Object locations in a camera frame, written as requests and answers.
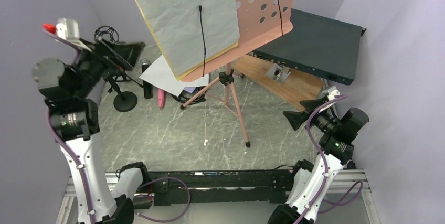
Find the black tripod mic stand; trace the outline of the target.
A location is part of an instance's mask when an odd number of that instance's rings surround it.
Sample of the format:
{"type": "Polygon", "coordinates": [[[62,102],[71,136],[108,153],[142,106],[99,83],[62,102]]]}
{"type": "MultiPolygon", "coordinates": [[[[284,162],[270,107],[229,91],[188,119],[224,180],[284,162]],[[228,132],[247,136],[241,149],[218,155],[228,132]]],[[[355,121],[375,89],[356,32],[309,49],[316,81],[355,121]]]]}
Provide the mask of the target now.
{"type": "MultiPolygon", "coordinates": [[[[119,33],[111,26],[107,26],[107,25],[102,25],[99,26],[93,35],[93,38],[95,40],[95,42],[98,42],[98,40],[101,39],[105,39],[108,42],[119,42],[120,41],[120,36],[119,33]]],[[[128,76],[125,72],[125,70],[122,70],[122,74],[121,75],[117,75],[114,77],[115,82],[134,82],[136,83],[139,87],[143,87],[142,84],[138,83],[136,80],[134,80],[133,78],[131,78],[130,76],[128,76]]]]}

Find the black round-base mic stand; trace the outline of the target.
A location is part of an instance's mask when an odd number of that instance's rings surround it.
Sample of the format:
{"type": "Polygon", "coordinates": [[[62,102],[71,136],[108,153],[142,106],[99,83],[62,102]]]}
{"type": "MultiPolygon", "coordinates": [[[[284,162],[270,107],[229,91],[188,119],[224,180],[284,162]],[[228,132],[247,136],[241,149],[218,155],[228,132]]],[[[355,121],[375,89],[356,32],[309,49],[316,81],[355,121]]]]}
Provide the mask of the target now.
{"type": "Polygon", "coordinates": [[[131,91],[121,91],[119,85],[117,84],[115,77],[123,76],[127,78],[124,70],[119,68],[115,70],[106,70],[103,74],[103,79],[111,85],[112,90],[114,90],[117,95],[113,100],[114,108],[119,112],[129,112],[134,109],[137,105],[137,96],[131,91]]]}

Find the pink small microphone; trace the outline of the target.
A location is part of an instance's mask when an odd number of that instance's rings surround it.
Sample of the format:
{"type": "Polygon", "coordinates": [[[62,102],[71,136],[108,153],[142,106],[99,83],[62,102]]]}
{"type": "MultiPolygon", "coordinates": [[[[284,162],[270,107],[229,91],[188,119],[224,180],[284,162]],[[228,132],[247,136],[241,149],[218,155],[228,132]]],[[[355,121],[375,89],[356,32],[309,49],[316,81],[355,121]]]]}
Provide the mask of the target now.
{"type": "Polygon", "coordinates": [[[162,89],[157,90],[157,102],[158,107],[163,108],[165,106],[165,99],[166,99],[166,91],[162,89]]]}

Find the blue sheet music page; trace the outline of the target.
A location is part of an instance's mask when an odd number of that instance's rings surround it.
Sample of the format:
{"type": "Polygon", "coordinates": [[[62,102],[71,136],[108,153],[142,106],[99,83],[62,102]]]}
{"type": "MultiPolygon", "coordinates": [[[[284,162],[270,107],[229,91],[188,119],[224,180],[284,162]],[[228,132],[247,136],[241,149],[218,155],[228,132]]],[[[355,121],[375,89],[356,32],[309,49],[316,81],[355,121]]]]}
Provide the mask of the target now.
{"type": "Polygon", "coordinates": [[[196,89],[197,89],[196,87],[185,87],[185,88],[183,89],[183,91],[192,94],[192,93],[195,92],[196,89]]]}

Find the pink tripod music stand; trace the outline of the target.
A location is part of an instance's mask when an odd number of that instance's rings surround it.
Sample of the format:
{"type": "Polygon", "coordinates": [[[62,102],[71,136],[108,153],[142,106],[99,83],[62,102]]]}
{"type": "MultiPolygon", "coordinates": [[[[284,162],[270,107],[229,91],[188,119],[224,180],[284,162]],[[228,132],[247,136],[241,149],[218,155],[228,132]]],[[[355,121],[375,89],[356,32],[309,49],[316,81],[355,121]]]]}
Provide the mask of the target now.
{"type": "Polygon", "coordinates": [[[208,96],[208,89],[215,84],[221,83],[225,87],[222,102],[228,109],[230,108],[230,100],[234,100],[236,110],[232,113],[239,119],[246,147],[250,147],[236,94],[234,76],[237,73],[231,65],[238,58],[290,32],[293,28],[290,21],[292,5],[293,0],[236,0],[240,33],[238,46],[229,49],[222,55],[210,60],[205,66],[200,66],[182,77],[182,81],[192,82],[197,80],[202,73],[208,74],[222,66],[226,67],[225,71],[220,72],[213,81],[182,104],[180,108],[185,109],[200,95],[208,96]]]}

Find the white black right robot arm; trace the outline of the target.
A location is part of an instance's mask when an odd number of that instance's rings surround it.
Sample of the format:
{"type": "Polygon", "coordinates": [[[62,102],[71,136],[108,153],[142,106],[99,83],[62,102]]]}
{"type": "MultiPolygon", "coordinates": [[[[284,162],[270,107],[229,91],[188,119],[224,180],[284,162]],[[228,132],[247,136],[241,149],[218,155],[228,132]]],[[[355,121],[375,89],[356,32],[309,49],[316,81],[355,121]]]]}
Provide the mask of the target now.
{"type": "Polygon", "coordinates": [[[353,140],[369,122],[368,115],[358,108],[350,108],[340,119],[327,113],[330,105],[346,99],[346,95],[325,96],[302,101],[303,111],[284,111],[291,127],[304,125],[317,150],[314,163],[296,163],[289,176],[292,187],[284,204],[279,205],[268,223],[315,223],[327,191],[347,163],[352,159],[353,140]]]}

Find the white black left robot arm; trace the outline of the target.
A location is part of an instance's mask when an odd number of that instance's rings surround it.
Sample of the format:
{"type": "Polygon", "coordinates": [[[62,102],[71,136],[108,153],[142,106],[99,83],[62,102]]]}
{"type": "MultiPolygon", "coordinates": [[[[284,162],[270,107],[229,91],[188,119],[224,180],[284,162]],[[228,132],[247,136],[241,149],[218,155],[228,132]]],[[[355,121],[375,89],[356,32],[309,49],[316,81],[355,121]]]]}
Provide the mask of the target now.
{"type": "Polygon", "coordinates": [[[100,157],[98,105],[89,94],[115,72],[132,70],[144,42],[87,42],[71,64],[56,58],[38,62],[32,75],[45,98],[47,123],[69,165],[78,202],[79,223],[132,223],[136,192],[149,189],[146,166],[136,162],[120,169],[110,189],[100,157]]]}

